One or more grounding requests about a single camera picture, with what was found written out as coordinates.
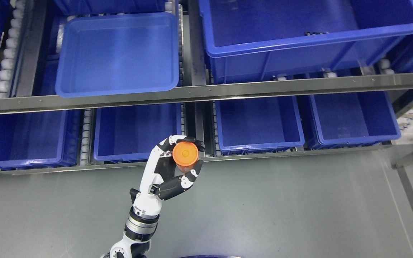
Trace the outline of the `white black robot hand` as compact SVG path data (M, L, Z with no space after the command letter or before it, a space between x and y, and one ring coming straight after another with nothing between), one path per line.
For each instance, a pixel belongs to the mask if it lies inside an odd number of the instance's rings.
M202 141L186 135L171 135L155 145L144 168L139 192L131 190L132 209L136 215L147 219L157 217L162 209L162 201L182 194L194 185L203 161L196 161L190 172L175 175L176 164L172 152L181 143L192 143L199 152L205 151Z

